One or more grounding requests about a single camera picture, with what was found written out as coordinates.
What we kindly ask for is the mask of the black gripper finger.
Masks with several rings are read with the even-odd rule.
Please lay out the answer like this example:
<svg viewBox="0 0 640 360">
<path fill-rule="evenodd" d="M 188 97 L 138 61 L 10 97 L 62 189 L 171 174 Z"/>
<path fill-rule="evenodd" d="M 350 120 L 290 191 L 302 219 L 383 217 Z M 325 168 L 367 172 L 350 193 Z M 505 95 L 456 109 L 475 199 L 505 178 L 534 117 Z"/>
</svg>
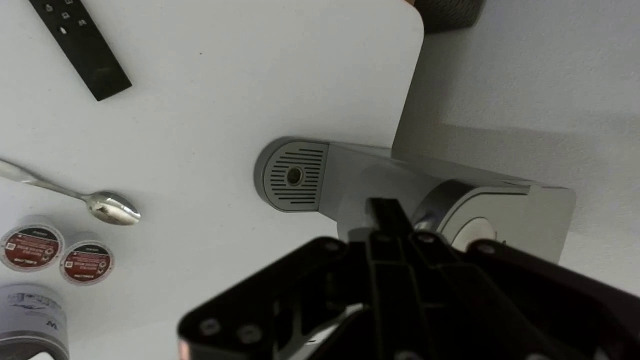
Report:
<svg viewBox="0 0 640 360">
<path fill-rule="evenodd" d="M 409 225 L 398 200 L 367 203 L 371 235 L 366 241 L 369 301 L 378 360 L 435 360 L 432 328 L 406 253 Z"/>
</svg>

